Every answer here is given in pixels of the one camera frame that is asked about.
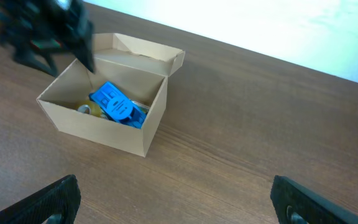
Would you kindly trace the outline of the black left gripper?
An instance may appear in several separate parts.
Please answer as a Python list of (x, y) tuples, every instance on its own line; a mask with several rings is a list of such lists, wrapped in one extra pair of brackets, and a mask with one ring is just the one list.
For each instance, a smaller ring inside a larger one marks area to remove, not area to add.
[[(93, 23), (83, 1), (11, 0), (0, 1), (2, 27), (0, 43), (16, 47), (15, 62), (58, 75), (55, 62), (48, 53), (71, 52), (91, 73), (95, 72), (93, 56)], [(36, 59), (43, 57), (47, 64)]]

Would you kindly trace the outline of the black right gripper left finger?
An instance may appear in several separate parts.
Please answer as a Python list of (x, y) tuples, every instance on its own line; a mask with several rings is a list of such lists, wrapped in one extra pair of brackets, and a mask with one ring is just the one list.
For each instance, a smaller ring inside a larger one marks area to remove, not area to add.
[(81, 203), (76, 176), (66, 175), (0, 211), (0, 224), (73, 224)]

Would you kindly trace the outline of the cardboard box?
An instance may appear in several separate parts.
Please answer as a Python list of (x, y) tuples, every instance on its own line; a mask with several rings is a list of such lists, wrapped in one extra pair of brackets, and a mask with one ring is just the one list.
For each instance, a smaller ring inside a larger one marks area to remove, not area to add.
[[(74, 60), (38, 96), (55, 127), (67, 134), (146, 156), (167, 104), (168, 78), (182, 65), (185, 51), (118, 33), (93, 36), (95, 72)], [(106, 82), (149, 107), (141, 128), (77, 110)]]

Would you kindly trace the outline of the black whiteboard marker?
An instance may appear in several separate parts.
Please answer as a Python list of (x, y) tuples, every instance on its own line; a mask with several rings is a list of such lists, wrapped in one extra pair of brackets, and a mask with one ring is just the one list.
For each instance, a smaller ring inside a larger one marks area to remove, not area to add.
[(133, 104), (135, 104), (143, 113), (147, 114), (150, 110), (150, 107), (147, 105), (144, 105), (142, 103), (139, 103), (137, 101), (132, 100)]

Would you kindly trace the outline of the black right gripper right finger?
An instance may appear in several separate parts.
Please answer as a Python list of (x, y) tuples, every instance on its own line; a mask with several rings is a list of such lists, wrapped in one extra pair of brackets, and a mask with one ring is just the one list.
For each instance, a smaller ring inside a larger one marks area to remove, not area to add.
[(274, 177), (270, 199), (279, 224), (358, 224), (358, 215), (285, 176)]

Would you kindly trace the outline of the yellow tape roll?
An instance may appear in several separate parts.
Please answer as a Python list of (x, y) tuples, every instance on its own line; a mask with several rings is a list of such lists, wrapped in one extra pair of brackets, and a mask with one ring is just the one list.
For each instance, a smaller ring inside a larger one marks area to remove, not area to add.
[(99, 118), (102, 115), (101, 107), (97, 103), (95, 103), (91, 100), (83, 100), (83, 101), (78, 102), (75, 105), (75, 110), (80, 113), (89, 114), (89, 115), (99, 117)]

